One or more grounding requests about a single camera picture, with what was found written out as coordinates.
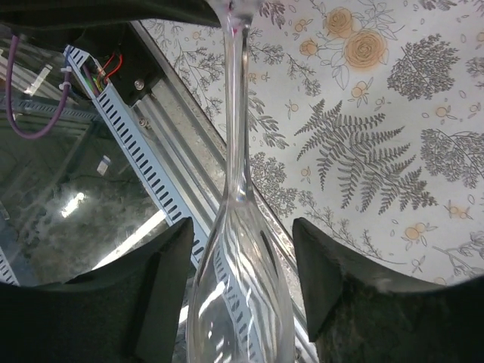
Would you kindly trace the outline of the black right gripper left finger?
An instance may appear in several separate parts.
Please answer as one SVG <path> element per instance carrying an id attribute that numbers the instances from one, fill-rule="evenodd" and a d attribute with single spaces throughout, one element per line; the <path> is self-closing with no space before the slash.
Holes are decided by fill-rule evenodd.
<path id="1" fill-rule="evenodd" d="M 65 283 L 1 286 L 3 362 L 169 362 L 190 268 L 184 218 Z"/>

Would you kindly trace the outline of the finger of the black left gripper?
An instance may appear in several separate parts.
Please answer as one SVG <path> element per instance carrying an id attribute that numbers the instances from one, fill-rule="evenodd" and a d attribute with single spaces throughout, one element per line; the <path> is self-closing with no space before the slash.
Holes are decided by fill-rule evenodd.
<path id="1" fill-rule="evenodd" d="M 1 22 L 25 28 L 77 28 L 160 19 L 219 27 L 205 1 L 44 0 L 2 1 Z"/>

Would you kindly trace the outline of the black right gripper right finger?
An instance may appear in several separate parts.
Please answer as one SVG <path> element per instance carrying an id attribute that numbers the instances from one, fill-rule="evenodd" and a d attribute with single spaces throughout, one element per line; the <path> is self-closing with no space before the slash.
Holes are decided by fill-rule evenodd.
<path id="1" fill-rule="evenodd" d="M 309 340 L 321 362 L 481 362 L 483 279 L 413 278 L 293 222 Z"/>

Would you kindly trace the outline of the ribbed clear wine glass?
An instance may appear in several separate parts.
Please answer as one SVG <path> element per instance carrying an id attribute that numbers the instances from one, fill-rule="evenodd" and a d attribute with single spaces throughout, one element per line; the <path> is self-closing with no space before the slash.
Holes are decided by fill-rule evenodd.
<path id="1" fill-rule="evenodd" d="M 224 35 L 226 176 L 188 303 L 190 362 L 292 362 L 292 302 L 250 175 L 248 45 L 259 1 L 212 1 Z"/>

